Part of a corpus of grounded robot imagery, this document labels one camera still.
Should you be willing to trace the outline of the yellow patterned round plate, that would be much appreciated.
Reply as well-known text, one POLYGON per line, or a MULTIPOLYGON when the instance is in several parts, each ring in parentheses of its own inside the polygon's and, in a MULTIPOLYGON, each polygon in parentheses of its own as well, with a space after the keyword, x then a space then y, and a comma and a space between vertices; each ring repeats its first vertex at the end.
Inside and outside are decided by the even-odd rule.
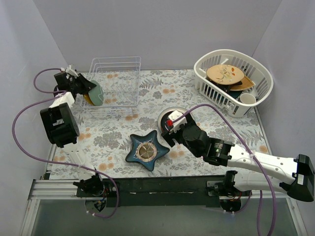
POLYGON ((90 97, 88 94, 84 94, 83 98, 90 104, 90 105, 94 105, 93 102, 91 101, 90 97))

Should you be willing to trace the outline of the blue floral green plate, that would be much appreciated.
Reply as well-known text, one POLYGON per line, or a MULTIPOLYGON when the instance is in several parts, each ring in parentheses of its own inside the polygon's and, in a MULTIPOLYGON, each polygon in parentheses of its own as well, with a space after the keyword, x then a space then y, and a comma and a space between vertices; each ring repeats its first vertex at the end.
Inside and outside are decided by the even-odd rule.
POLYGON ((91 80, 91 83, 95 84, 96 87, 89 91, 89 98, 94 106, 102 106, 104 100, 103 90, 97 81, 91 80))

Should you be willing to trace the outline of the dark brown plate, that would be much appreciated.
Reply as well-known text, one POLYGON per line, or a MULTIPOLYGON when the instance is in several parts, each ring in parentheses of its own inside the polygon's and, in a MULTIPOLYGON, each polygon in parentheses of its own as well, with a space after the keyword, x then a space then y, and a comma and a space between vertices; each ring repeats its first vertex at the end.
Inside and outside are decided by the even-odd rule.
POLYGON ((158 124, 159 124, 159 129, 160 129, 161 133, 163 133, 164 131, 170 130, 170 126, 167 124, 167 121, 169 120, 168 116, 171 113, 172 113, 172 111, 168 111, 168 112, 163 112, 160 114, 160 116, 158 118, 158 124))

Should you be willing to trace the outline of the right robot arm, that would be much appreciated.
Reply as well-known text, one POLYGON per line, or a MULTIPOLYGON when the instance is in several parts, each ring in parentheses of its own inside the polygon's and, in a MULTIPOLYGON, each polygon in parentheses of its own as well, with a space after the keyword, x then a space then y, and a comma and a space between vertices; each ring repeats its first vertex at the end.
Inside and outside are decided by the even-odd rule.
POLYGON ((160 129, 162 137, 171 147, 182 144, 195 157, 201 157, 211 165, 254 172, 247 177, 240 172, 228 174, 228 180, 222 186, 227 195, 271 188, 302 202, 312 202, 315 199, 315 169, 306 155, 299 154, 295 158, 277 157, 247 151, 232 142, 209 137, 194 121, 184 124, 162 121, 160 129))

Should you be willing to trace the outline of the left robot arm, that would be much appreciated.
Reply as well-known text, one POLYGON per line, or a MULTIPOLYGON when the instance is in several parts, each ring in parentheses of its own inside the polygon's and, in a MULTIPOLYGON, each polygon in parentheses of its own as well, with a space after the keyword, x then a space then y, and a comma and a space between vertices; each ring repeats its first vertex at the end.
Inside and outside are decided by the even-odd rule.
POLYGON ((47 137, 50 143, 61 148, 71 164, 78 168, 79 181, 73 184, 86 194, 101 196, 105 192, 105 185, 77 143, 80 132, 71 112, 76 95, 87 95, 96 88, 96 84, 88 81, 81 73, 71 72, 69 69, 55 74, 54 77, 57 82, 55 101, 40 111, 47 137))

